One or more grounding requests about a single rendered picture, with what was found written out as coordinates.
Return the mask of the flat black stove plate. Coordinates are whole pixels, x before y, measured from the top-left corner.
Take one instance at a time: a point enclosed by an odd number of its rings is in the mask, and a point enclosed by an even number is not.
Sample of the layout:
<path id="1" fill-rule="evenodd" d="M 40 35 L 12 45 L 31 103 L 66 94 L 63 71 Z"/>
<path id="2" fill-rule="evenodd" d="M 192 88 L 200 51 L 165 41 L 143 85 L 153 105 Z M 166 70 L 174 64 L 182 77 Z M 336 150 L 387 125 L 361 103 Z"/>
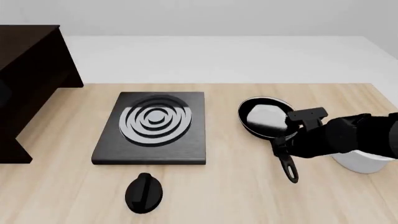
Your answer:
<path id="1" fill-rule="evenodd" d="M 95 165 L 206 164 L 205 94 L 120 93 L 91 161 Z"/>

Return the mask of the black frying pan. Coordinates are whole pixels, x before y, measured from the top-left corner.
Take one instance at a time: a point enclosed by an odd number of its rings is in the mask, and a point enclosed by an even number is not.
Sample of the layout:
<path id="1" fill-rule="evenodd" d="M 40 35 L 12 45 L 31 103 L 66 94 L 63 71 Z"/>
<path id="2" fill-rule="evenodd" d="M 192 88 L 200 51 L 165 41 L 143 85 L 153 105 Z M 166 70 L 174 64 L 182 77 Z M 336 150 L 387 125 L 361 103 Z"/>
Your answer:
<path id="1" fill-rule="evenodd" d="M 270 96 L 255 96 L 244 100 L 238 108 L 238 118 L 253 136 L 268 140 L 272 147 L 275 138 L 294 137 L 300 126 L 287 124 L 288 113 L 294 109 L 287 102 Z M 290 155 L 277 157 L 287 178 L 297 183 L 299 175 Z"/>

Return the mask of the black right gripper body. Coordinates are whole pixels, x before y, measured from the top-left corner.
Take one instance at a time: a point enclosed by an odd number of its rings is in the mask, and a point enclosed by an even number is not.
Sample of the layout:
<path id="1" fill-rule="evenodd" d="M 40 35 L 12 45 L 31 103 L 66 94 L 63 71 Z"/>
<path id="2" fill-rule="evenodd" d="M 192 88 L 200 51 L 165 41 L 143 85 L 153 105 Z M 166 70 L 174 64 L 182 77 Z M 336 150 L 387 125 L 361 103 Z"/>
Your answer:
<path id="1" fill-rule="evenodd" d="M 288 154 L 311 154 L 311 141 L 308 132 L 301 130 L 286 141 L 286 151 Z"/>

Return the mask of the round black stove knob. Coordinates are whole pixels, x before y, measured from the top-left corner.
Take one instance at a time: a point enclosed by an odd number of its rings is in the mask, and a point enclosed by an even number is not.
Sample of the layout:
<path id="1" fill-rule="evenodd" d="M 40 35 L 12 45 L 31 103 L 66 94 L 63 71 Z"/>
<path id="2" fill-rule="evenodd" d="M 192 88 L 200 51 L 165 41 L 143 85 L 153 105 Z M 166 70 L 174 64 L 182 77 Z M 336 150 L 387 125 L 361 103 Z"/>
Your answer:
<path id="1" fill-rule="evenodd" d="M 140 173 L 126 189 L 125 201 L 128 208 L 136 214 L 153 211 L 163 197 L 161 183 L 149 173 Z"/>

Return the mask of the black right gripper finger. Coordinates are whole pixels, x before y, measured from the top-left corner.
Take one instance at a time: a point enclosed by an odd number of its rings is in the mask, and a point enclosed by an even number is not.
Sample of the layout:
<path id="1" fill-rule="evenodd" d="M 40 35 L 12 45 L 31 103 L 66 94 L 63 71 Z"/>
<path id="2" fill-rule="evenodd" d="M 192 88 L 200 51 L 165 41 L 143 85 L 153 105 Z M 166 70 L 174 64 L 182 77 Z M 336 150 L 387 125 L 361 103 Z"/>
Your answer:
<path id="1" fill-rule="evenodd" d="M 273 140 L 273 155 L 276 157 L 289 155 L 285 137 L 275 138 Z"/>

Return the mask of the dark wooden cabinet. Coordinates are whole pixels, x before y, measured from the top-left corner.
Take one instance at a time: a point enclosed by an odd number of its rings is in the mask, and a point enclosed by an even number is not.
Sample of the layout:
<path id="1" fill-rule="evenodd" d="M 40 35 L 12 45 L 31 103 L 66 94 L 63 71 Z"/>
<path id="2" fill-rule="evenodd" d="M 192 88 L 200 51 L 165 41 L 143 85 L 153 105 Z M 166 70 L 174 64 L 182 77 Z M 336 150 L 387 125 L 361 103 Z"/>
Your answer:
<path id="1" fill-rule="evenodd" d="M 84 84 L 58 25 L 0 25 L 0 164 L 28 164 L 16 137 L 58 88 Z"/>

